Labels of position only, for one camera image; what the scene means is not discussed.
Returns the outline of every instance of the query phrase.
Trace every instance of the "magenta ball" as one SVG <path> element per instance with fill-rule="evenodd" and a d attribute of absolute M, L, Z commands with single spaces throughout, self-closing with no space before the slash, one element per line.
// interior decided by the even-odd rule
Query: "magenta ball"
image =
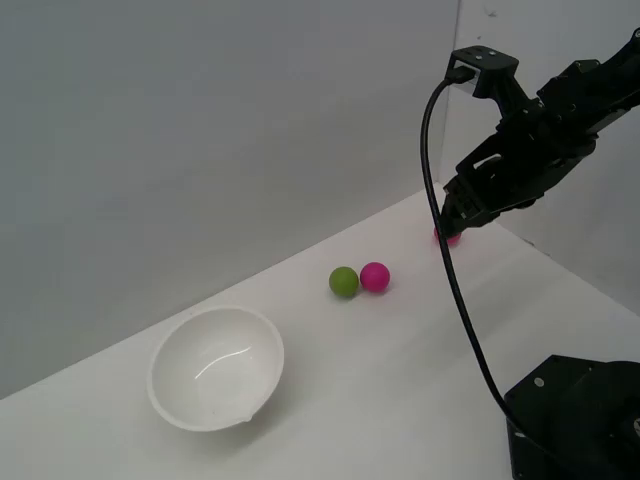
<path fill-rule="evenodd" d="M 438 242 L 438 231 L 435 228 L 433 229 L 433 238 L 436 239 L 436 243 L 437 243 Z M 447 238 L 447 244 L 450 247 L 455 247 L 460 242 L 460 238 L 462 238 L 462 234 L 461 233 L 459 233 L 455 237 Z"/>
<path fill-rule="evenodd" d="M 389 269 L 379 262 L 366 264 L 360 272 L 362 288 L 373 293 L 384 292 L 389 286 L 390 280 Z"/>

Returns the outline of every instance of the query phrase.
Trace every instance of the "white wall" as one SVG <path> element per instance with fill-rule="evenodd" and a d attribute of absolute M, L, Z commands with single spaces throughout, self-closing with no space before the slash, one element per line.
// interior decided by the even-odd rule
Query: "white wall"
<path fill-rule="evenodd" d="M 606 60 L 640 27 L 634 0 L 463 0 L 456 44 L 483 44 L 520 60 L 529 94 L 572 61 Z M 494 132 L 489 100 L 452 90 L 440 179 Z M 594 155 L 527 211 L 500 222 L 568 269 L 640 313 L 640 111 L 601 133 Z"/>
<path fill-rule="evenodd" d="M 0 397 L 418 190 L 456 14 L 3 2 Z"/>

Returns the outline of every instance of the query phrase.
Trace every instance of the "ball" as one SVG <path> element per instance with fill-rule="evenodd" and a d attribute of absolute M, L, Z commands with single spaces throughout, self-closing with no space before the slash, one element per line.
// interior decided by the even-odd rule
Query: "ball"
<path fill-rule="evenodd" d="M 358 274 L 353 268 L 338 267 L 329 276 L 329 288 L 339 297 L 353 297 L 359 285 Z"/>
<path fill-rule="evenodd" d="M 360 272 L 360 283 L 365 290 L 373 293 L 382 293 L 389 286 L 391 273 L 389 269 L 379 262 L 371 262 L 364 266 Z"/>
<path fill-rule="evenodd" d="M 433 238 L 436 239 L 436 243 L 438 243 L 438 231 L 433 229 Z M 459 233 L 455 237 L 447 238 L 447 245 L 450 247 L 455 247 L 458 243 L 460 243 L 460 239 L 462 238 L 462 234 Z"/>

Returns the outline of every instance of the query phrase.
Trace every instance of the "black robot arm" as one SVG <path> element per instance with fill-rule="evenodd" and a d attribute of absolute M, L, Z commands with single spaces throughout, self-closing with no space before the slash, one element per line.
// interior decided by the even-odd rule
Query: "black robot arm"
<path fill-rule="evenodd" d="M 573 62 L 534 99 L 515 79 L 513 57 L 475 46 L 451 54 L 449 71 L 459 66 L 475 71 L 463 87 L 493 99 L 502 120 L 445 186 L 447 237 L 533 205 L 593 153 L 600 130 L 640 104 L 640 29 L 605 63 Z"/>

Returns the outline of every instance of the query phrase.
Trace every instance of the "white table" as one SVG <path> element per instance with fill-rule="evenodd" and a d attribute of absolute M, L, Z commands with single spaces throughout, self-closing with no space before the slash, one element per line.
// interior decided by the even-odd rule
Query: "white table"
<path fill-rule="evenodd" d="M 454 257 L 503 391 L 552 353 L 640 361 L 637 316 L 501 227 L 466 232 Z M 392 271 L 387 294 L 328 292 L 332 267 L 373 260 Z M 252 422 L 183 432 L 147 400 L 149 357 L 176 322 L 228 303 L 276 324 L 282 381 Z M 454 309 L 424 194 L 0 401 L 0 476 L 511 477 L 505 422 Z"/>

